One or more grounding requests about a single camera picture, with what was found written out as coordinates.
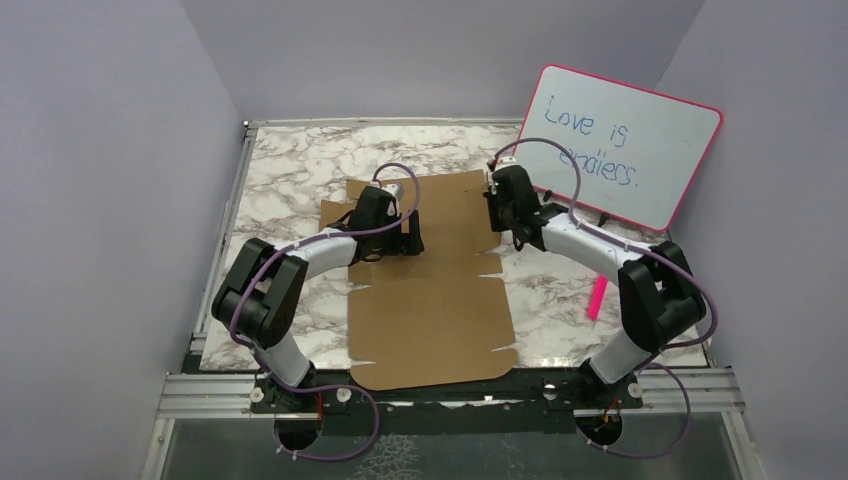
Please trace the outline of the brown cardboard box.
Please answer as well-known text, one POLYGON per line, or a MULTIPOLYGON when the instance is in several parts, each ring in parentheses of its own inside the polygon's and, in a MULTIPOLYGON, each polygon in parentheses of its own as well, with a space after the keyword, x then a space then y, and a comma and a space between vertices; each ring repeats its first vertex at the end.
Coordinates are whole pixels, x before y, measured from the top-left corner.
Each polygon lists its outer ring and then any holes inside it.
POLYGON ((350 373, 372 391, 495 379, 517 362, 483 172, 419 182, 423 253, 347 270, 350 373))

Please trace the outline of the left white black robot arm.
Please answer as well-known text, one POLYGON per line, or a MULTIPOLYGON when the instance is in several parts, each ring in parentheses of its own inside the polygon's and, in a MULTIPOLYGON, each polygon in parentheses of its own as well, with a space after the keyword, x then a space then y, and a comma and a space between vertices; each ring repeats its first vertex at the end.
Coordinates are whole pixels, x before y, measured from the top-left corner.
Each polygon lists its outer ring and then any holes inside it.
POLYGON ((211 314, 247 347, 277 382, 276 396, 298 411, 313 401, 314 366, 298 347, 291 327, 307 280, 385 256, 423 252, 419 214, 401 211, 403 187, 373 182, 354 207, 318 234, 276 247, 246 241, 212 302, 211 314))

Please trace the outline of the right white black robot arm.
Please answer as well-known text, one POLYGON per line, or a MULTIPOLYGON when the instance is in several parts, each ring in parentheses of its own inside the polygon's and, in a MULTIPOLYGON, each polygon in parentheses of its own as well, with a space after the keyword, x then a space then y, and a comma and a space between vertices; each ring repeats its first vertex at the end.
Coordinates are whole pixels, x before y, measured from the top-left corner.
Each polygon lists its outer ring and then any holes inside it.
POLYGON ((618 288, 621 327, 578 368, 577 393, 585 404, 604 405, 622 379, 706 316, 678 245, 631 242, 581 221, 568 207, 541 203, 518 164, 491 168, 483 196, 492 230, 511 232, 516 249, 530 245, 567 257, 618 288))

